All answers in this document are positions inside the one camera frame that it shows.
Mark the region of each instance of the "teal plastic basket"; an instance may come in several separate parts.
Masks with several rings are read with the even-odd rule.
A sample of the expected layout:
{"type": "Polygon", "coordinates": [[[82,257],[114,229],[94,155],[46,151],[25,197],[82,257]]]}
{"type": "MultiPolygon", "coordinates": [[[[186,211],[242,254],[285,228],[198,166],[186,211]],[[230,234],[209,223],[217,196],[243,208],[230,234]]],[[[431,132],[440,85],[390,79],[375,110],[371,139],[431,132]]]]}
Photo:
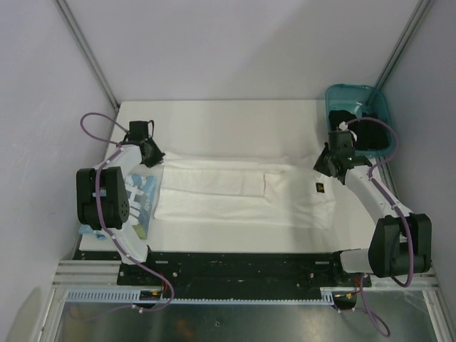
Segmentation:
{"type": "MultiPolygon", "coordinates": [[[[385,96],[381,91],[364,85],[335,84],[328,88],[325,94],[326,121],[328,131],[331,130],[329,112],[332,110],[347,110],[357,118],[362,118],[363,113],[375,113],[378,119],[391,126],[390,111],[385,96]]],[[[393,153],[395,141],[388,131],[389,146],[384,150],[357,150],[357,155],[365,155],[367,158],[387,157],[393,153]]]]}

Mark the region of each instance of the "white table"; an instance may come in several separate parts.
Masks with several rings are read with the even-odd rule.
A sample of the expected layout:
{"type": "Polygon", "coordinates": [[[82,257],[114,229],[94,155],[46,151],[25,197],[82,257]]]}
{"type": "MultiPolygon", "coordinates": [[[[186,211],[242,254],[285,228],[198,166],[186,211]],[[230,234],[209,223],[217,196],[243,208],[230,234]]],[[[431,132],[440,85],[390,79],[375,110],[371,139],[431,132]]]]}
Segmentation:
{"type": "MultiPolygon", "coordinates": [[[[130,101],[122,103],[118,122],[155,121],[154,140],[163,151],[217,157],[305,157],[319,155],[326,141],[324,101],[221,100],[130,101]]],[[[111,139],[120,141],[115,128],[111,139]]],[[[113,152],[111,146],[108,155],[113,152]]],[[[333,180],[333,226],[281,229],[248,224],[208,224],[154,220],[147,243],[167,252],[334,252],[367,248],[374,223],[358,198],[333,180]]],[[[82,238],[81,251],[115,250],[111,241],[82,238]]]]}

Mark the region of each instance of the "black cloth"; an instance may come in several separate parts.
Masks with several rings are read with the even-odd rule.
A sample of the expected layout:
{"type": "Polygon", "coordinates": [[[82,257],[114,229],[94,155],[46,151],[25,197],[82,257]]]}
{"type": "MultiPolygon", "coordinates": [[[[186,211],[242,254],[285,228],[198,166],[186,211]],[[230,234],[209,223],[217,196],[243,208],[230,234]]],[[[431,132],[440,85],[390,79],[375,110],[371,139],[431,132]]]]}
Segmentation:
{"type": "MultiPolygon", "coordinates": [[[[378,119],[375,113],[363,113],[363,117],[378,119]]],[[[329,124],[332,130],[337,130],[339,125],[345,121],[355,119],[356,116],[347,110],[332,110],[329,112],[329,124]]],[[[369,120],[361,120],[351,123],[348,126],[358,136],[358,140],[354,143],[356,150],[384,150],[389,147],[388,131],[382,125],[369,120]]]]}

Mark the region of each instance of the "folded cloth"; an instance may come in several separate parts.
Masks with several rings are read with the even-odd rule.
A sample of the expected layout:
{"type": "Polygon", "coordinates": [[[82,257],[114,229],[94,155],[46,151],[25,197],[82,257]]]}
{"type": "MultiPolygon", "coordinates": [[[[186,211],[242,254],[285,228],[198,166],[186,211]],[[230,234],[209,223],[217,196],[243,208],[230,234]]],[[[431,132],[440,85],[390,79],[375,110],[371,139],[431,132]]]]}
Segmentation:
{"type": "Polygon", "coordinates": [[[184,157],[167,152],[155,219],[328,229],[332,180],[312,159],[184,157]]]}

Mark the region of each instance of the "black tag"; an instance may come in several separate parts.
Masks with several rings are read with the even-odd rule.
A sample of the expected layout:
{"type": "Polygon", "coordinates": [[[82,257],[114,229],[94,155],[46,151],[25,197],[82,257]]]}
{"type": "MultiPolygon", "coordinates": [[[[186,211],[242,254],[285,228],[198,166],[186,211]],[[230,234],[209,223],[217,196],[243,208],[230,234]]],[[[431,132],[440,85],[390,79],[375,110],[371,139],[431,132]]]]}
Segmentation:
{"type": "Polygon", "coordinates": [[[315,186],[317,192],[325,193],[325,186],[323,183],[315,183],[315,186]]]}

